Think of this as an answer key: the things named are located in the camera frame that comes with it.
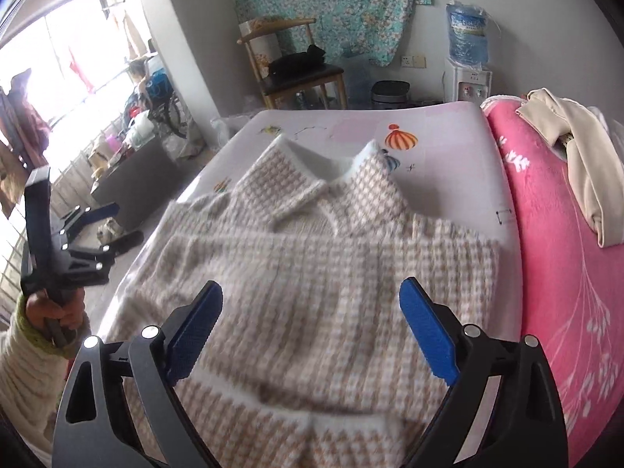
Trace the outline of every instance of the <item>sweater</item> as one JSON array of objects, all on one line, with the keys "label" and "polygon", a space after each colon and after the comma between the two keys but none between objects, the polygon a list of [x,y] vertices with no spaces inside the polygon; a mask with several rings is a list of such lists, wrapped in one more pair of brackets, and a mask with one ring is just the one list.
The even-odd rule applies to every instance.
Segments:
[{"label": "sweater", "polygon": [[[29,324],[25,308],[26,299],[20,297],[9,330],[0,333],[0,418],[10,420],[35,455],[50,466],[51,439],[44,432],[65,386],[67,360],[88,335],[89,322],[85,317],[76,340],[57,349]],[[5,461],[6,448],[0,446],[0,459]]]},{"label": "sweater", "polygon": [[[493,241],[410,210],[375,142],[330,160],[279,136],[232,191],[169,206],[110,336],[160,324],[213,279],[222,314],[175,390],[220,464],[394,467],[446,390],[401,281],[484,324],[496,269]],[[131,388],[128,401],[158,457]]]},{"label": "sweater", "polygon": [[565,152],[576,202],[598,234],[600,248],[624,243],[624,169],[596,115],[547,89],[530,92],[528,102],[516,112],[550,147],[571,134]]}]

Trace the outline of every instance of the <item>green cuff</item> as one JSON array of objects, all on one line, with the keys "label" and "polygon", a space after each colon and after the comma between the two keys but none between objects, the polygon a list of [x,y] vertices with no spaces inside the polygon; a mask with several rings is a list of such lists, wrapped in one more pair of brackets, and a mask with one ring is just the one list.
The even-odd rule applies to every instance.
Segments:
[{"label": "green cuff", "polygon": [[76,339],[71,342],[69,345],[63,348],[57,348],[54,344],[46,339],[46,337],[41,334],[38,330],[36,330],[26,317],[26,299],[23,294],[20,294],[18,299],[18,308],[15,314],[15,321],[17,324],[18,331],[24,335],[24,337],[32,344],[35,348],[38,348],[42,352],[46,354],[50,354],[53,356],[59,356],[65,359],[73,359],[76,357],[78,350],[80,349],[80,344],[82,341],[91,334],[91,328],[89,325],[89,317],[85,314],[84,322],[80,329],[78,329]]}]

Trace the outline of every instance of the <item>black chair seat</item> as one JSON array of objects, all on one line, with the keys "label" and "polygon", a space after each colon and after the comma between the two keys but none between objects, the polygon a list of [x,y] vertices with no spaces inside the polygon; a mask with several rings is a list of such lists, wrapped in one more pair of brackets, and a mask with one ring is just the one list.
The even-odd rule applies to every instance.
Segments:
[{"label": "black chair seat", "polygon": [[336,67],[335,65],[323,64],[321,68],[317,68],[316,70],[312,70],[305,74],[288,79],[277,80],[271,76],[265,77],[260,81],[260,89],[262,90],[263,95],[272,95],[274,93],[295,88],[302,84],[322,79],[323,77],[330,77],[340,73],[344,73],[342,68]]}]

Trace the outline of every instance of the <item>trash can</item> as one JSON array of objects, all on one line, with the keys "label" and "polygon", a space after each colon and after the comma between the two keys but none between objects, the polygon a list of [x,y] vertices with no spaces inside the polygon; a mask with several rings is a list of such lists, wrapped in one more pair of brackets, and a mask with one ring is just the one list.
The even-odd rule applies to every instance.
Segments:
[{"label": "trash can", "polygon": [[377,110],[408,109],[413,106],[409,99],[410,83],[405,81],[378,81],[372,87],[370,101]]}]

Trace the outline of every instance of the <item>wooden chair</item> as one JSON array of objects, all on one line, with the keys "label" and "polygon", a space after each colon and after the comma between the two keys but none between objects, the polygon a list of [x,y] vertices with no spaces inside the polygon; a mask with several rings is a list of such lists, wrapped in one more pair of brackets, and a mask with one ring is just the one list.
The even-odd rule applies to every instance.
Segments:
[{"label": "wooden chair", "polygon": [[254,70],[253,72],[256,76],[256,80],[260,85],[260,90],[262,91],[262,96],[264,97],[264,103],[269,109],[277,108],[277,99],[282,98],[283,96],[292,95],[308,88],[312,88],[314,86],[320,87],[321,99],[323,101],[323,105],[327,109],[329,107],[329,102],[327,100],[327,89],[325,89],[325,85],[332,82],[338,84],[338,96],[340,98],[341,108],[347,109],[347,95],[344,89],[344,80],[342,79],[342,74],[344,73],[344,70],[340,67],[336,67],[335,65],[324,64],[321,68],[318,68],[317,70],[285,81],[280,80],[279,82],[274,81],[270,76],[263,79],[260,75],[260,67],[258,67],[256,57],[253,54],[254,52],[252,51],[252,46],[250,45],[250,42],[253,39],[257,39],[258,37],[264,37],[265,35],[274,34],[276,32],[281,32],[283,30],[288,30],[289,28],[305,26],[308,40],[310,41],[310,44],[313,44],[314,39],[312,37],[312,30],[310,30],[310,25],[313,23],[316,23],[316,19],[314,18],[282,19],[279,21],[271,21],[264,24],[260,28],[252,31],[250,34],[247,34],[244,37],[238,39],[237,42],[239,44],[244,44],[247,48],[249,61],[252,64],[252,69]]}]

